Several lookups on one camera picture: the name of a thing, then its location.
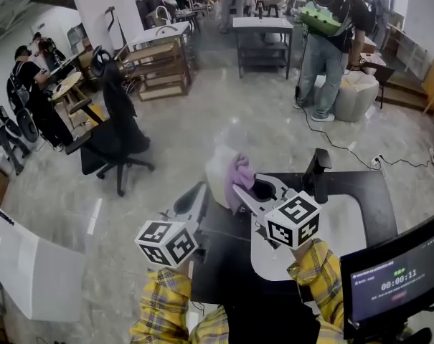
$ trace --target black t-shirt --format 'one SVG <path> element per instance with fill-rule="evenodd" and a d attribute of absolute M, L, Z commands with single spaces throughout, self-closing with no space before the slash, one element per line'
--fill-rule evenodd
<path fill-rule="evenodd" d="M 35 82 L 35 75 L 39 74 L 41 69 L 34 62 L 16 62 L 14 65 L 14 69 L 12 72 L 17 76 L 17 78 L 21 81 L 25 89 L 29 92 L 29 102 L 27 103 L 27 108 L 29 108 L 32 112 L 39 109 L 42 106 L 49 106 L 49 102 L 47 100 L 46 95 L 40 90 L 38 84 Z M 14 113 L 17 113 L 18 110 L 22 108 L 22 104 L 20 103 L 17 95 L 14 94 L 14 86 L 11 83 L 11 80 L 8 79 L 8 85 L 6 86 L 6 90 L 8 91 L 8 96 L 13 101 L 15 108 L 13 109 Z"/>
<path fill-rule="evenodd" d="M 351 0 L 351 26 L 342 32 L 339 36 L 328 37 L 320 32 L 311 32 L 319 36 L 326 37 L 334 46 L 336 46 L 344 54 L 349 53 L 352 45 L 352 38 L 355 30 L 367 31 L 368 29 L 368 6 L 364 0 Z"/>

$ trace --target black backpack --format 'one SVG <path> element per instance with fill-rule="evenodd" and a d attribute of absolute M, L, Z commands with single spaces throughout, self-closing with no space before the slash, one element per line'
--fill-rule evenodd
<path fill-rule="evenodd" d="M 17 77 L 23 65 L 24 63 L 21 62 L 15 70 L 13 69 L 8 79 L 10 84 L 8 90 L 8 101 L 14 113 L 17 113 L 21 108 L 25 108 L 30 99 L 30 91 Z"/>
<path fill-rule="evenodd" d="M 309 0 L 301 8 L 302 22 L 329 37 L 339 36 L 352 25 L 352 0 Z"/>

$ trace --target pink cloth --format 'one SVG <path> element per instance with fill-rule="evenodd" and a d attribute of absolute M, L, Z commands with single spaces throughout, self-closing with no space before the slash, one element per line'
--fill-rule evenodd
<path fill-rule="evenodd" d="M 238 185 L 249 191 L 255 185 L 255 172 L 249 167 L 249 160 L 245 154 L 237 154 L 231 161 L 225 184 L 226 202 L 231 211 L 236 214 L 242 204 L 232 185 Z"/>

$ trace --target dark hair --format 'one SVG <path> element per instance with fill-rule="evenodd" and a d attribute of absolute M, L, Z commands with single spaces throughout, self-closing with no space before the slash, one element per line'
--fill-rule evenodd
<path fill-rule="evenodd" d="M 29 49 L 27 46 L 19 46 L 14 54 L 14 59 L 17 59 L 19 56 L 29 56 Z"/>

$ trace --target jeans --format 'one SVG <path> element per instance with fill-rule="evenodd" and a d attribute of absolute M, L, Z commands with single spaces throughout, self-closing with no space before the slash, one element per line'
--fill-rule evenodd
<path fill-rule="evenodd" d="M 13 163 L 14 170 L 18 171 L 22 167 L 22 165 L 19 163 L 16 156 L 14 155 L 14 151 L 12 150 L 10 143 L 19 147 L 22 154 L 24 154 L 25 156 L 30 153 L 28 147 L 23 142 L 21 142 L 20 139 L 15 138 L 13 135 L 9 134 L 4 127 L 2 127 L 0 129 L 0 145 Z"/>
<path fill-rule="evenodd" d="M 244 0 L 223 0 L 220 31 L 226 32 L 230 27 L 230 11 L 233 5 L 236 8 L 236 15 L 239 18 L 242 18 L 244 16 Z"/>
<path fill-rule="evenodd" d="M 372 35 L 371 39 L 376 44 L 376 49 L 381 50 L 382 45 L 384 44 L 384 38 L 386 37 L 387 24 L 385 24 L 380 18 L 377 18 L 376 23 L 376 31 Z"/>
<path fill-rule="evenodd" d="M 315 104 L 315 118 L 327 118 L 333 107 L 344 70 L 347 66 L 348 54 L 341 52 L 325 37 L 308 35 L 306 51 L 304 53 L 301 78 L 299 82 L 300 95 L 298 104 L 303 107 L 313 95 L 314 83 L 317 75 L 326 73 L 326 81 L 320 89 Z"/>

